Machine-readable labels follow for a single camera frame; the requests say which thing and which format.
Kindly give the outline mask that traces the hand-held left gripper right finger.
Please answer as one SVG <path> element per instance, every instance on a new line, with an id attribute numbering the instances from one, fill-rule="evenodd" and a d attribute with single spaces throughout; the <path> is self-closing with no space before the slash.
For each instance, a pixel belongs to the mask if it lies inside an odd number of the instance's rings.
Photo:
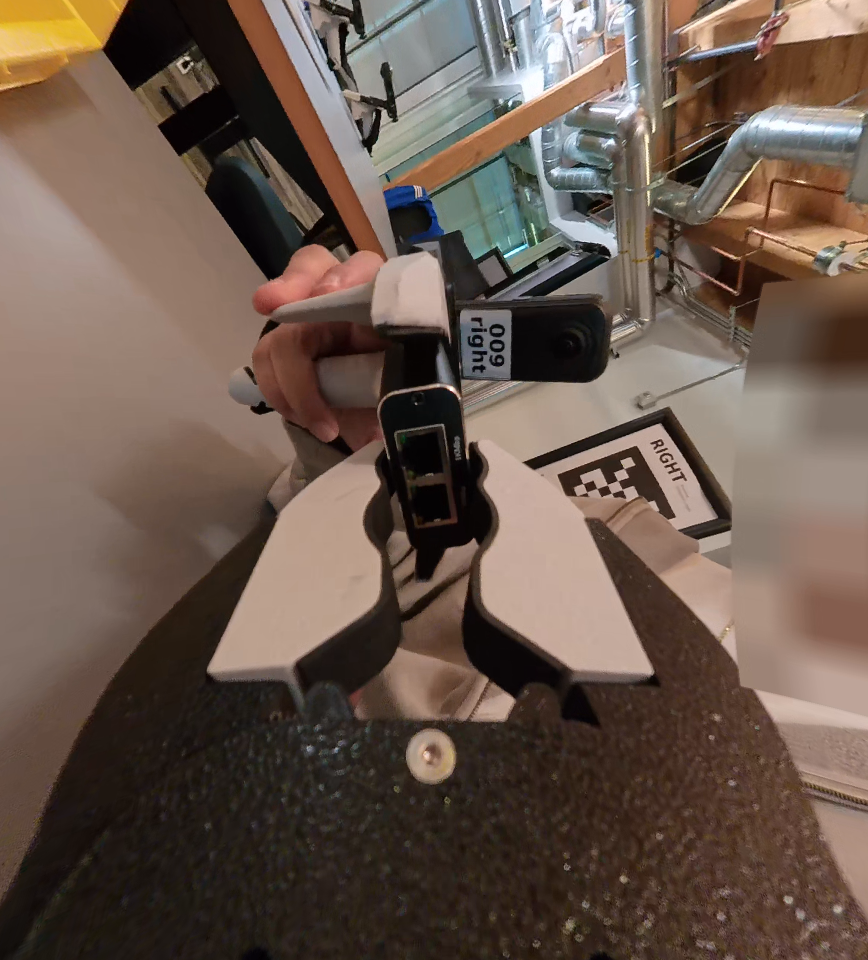
<path id="1" fill-rule="evenodd" d="M 656 678 L 584 513 L 491 440 L 470 448 L 477 548 L 464 602 L 464 652 L 513 699 L 552 691 L 579 710 L 590 686 Z"/>

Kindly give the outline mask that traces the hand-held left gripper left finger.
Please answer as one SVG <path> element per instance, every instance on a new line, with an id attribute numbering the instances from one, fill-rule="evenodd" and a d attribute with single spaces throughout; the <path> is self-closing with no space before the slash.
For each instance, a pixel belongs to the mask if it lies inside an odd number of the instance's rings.
<path id="1" fill-rule="evenodd" d="M 353 694 L 391 661 L 401 627 L 384 463 L 384 450 L 363 448 L 279 514 L 207 667 L 213 681 Z"/>

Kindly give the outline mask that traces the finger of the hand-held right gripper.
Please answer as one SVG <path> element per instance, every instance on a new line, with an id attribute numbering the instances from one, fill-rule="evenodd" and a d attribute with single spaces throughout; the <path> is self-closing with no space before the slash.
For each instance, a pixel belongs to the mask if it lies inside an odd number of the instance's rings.
<path id="1" fill-rule="evenodd" d="M 440 333 L 394 337 L 384 351 L 383 392 L 437 385 L 459 389 L 458 368 L 448 337 Z"/>

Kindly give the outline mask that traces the black ethernet splitter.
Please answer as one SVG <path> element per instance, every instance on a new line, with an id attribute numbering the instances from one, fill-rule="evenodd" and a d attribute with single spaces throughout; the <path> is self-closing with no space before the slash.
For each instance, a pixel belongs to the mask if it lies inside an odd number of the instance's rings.
<path id="1" fill-rule="evenodd" d="M 408 537 L 420 555 L 471 539 L 470 467 L 457 387 L 393 390 L 378 406 L 385 450 Z"/>

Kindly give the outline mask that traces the person's right hand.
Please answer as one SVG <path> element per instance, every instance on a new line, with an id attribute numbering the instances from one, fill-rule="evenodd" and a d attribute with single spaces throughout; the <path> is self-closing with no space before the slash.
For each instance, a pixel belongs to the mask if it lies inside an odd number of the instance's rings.
<path id="1" fill-rule="evenodd" d="M 366 284 L 383 264 L 384 258 L 374 251 L 360 250 L 342 262 L 323 246 L 305 246 L 280 277 L 257 289 L 254 309 L 271 316 L 282 306 Z M 371 328 L 347 321 L 289 323 L 261 337 L 250 366 L 266 402 L 287 422 L 325 443 L 342 439 L 357 451 L 382 438 L 377 414 L 330 405 L 320 392 L 316 362 L 328 356 L 374 354 L 385 347 Z"/>

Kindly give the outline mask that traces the framed checker marker poster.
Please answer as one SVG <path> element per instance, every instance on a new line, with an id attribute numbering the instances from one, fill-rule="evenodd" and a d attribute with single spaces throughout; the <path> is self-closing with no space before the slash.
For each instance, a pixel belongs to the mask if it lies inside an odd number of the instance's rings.
<path id="1" fill-rule="evenodd" d="M 646 501 L 696 541 L 728 533 L 727 494 L 668 407 L 525 462 L 566 496 Z"/>

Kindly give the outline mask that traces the silver vertical pipe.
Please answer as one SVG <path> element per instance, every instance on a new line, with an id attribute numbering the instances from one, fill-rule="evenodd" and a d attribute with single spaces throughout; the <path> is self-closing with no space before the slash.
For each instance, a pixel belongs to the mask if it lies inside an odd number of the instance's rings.
<path id="1" fill-rule="evenodd" d="M 608 189 L 612 198 L 622 305 L 610 331 L 613 349 L 640 338 L 656 318 L 654 283 L 654 213 L 651 205 L 652 150 L 663 131 L 665 2 L 624 2 L 624 55 L 627 92 L 617 102 L 586 104 L 546 124 L 540 135 L 540 157 L 546 182 L 566 192 Z M 609 173 L 593 166 L 565 167 L 569 142 L 564 136 L 573 114 L 580 114 L 581 132 L 602 141 Z"/>

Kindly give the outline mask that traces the dark office chair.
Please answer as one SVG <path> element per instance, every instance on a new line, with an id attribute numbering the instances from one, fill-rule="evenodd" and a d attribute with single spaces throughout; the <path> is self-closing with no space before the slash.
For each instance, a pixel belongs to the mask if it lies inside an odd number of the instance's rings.
<path id="1" fill-rule="evenodd" d="M 302 247 L 304 234 L 261 172 L 239 157 L 223 155 L 205 194 L 266 279 L 279 277 Z"/>

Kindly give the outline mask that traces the yellow plastic bin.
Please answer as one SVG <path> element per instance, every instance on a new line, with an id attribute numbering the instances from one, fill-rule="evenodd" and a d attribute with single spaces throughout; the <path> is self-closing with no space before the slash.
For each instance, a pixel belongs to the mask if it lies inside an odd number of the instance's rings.
<path id="1" fill-rule="evenodd" d="M 101 51 L 127 1 L 0 1 L 0 92 L 43 82 Z"/>

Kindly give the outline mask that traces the silver ventilation duct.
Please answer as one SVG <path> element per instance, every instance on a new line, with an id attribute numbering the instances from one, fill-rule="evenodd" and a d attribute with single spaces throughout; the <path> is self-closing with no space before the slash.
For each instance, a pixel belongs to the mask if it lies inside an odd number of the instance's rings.
<path id="1" fill-rule="evenodd" d="M 775 105 L 754 114 L 727 145 L 698 187 L 665 180 L 652 188 L 653 209 L 690 226 L 720 216 L 763 161 L 840 169 L 846 197 L 868 206 L 868 110 Z"/>

